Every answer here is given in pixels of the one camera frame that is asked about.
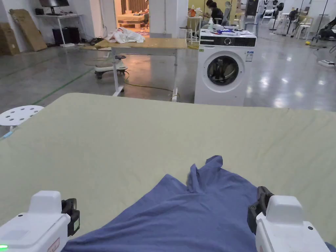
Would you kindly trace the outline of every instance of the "plastic bottle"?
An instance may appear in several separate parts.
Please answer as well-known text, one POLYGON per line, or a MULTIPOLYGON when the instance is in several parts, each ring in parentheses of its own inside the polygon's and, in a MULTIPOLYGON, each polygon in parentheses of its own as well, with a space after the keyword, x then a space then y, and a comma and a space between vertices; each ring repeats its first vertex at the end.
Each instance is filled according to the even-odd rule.
POLYGON ((209 19, 208 25, 209 25, 208 30, 212 32, 212 29, 213 29, 213 20, 212 20, 212 17, 209 19))

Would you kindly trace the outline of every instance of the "cardboard box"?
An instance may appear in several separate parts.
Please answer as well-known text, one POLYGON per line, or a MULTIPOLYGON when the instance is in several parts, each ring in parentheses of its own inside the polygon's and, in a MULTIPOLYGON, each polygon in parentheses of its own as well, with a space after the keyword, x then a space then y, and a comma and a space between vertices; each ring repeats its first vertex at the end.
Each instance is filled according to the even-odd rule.
POLYGON ((16 23, 20 26, 28 43, 35 52, 47 48, 40 31, 37 29, 28 11, 24 9, 10 9, 9 12, 16 23))
POLYGON ((11 27, 10 27, 9 23, 0 23, 0 29, 1 30, 9 30, 9 29, 11 29, 11 27))
POLYGON ((8 23, 0 23, 0 55, 16 55, 19 53, 14 31, 8 23))

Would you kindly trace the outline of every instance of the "computer monitor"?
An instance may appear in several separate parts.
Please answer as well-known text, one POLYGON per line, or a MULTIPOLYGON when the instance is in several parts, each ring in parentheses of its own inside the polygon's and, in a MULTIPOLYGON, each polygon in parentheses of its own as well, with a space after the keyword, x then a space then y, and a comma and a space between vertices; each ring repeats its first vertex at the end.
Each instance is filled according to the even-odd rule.
POLYGON ((51 13, 55 15, 54 7, 69 6, 68 0, 40 0, 42 7, 50 7, 51 13))

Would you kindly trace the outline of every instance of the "washing machine control panel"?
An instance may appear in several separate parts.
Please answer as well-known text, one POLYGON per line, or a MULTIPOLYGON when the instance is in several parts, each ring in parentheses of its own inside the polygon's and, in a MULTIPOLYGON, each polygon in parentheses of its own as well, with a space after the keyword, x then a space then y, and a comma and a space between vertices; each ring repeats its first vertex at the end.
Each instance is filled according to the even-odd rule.
POLYGON ((201 36, 201 45, 248 46, 254 47, 256 38, 201 36))

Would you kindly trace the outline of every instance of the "black speaker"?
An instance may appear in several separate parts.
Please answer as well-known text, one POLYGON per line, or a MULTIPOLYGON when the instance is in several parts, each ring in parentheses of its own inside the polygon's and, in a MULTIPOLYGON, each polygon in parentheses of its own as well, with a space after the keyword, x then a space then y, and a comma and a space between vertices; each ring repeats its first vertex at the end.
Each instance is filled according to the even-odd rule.
MULTIPOLYGON (((66 44, 71 43, 70 30, 68 28, 63 28, 63 37, 66 44)), ((62 35, 60 29, 52 29, 52 33, 54 34, 55 45, 63 44, 62 35)))
POLYGON ((35 14, 36 14, 37 16, 44 15, 44 10, 43 10, 43 9, 36 8, 36 9, 35 9, 35 14))
POLYGON ((78 28, 77 27, 66 27, 66 28, 69 29, 71 43, 79 44, 80 38, 78 28))

